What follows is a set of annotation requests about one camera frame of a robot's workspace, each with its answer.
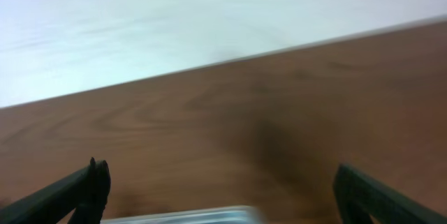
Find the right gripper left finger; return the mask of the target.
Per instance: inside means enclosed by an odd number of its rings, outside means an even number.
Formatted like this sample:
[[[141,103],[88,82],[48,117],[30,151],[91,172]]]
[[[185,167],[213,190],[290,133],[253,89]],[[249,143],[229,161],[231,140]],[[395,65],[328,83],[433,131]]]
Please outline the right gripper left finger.
[[[99,224],[110,193],[108,164],[92,158],[87,167],[1,210],[2,224],[53,224],[68,214],[69,223]]]

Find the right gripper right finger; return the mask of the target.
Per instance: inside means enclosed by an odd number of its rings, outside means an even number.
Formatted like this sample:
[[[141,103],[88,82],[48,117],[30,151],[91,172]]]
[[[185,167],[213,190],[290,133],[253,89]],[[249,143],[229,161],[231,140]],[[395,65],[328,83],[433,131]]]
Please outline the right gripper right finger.
[[[333,191],[343,224],[446,224],[446,217],[349,165],[338,167]]]

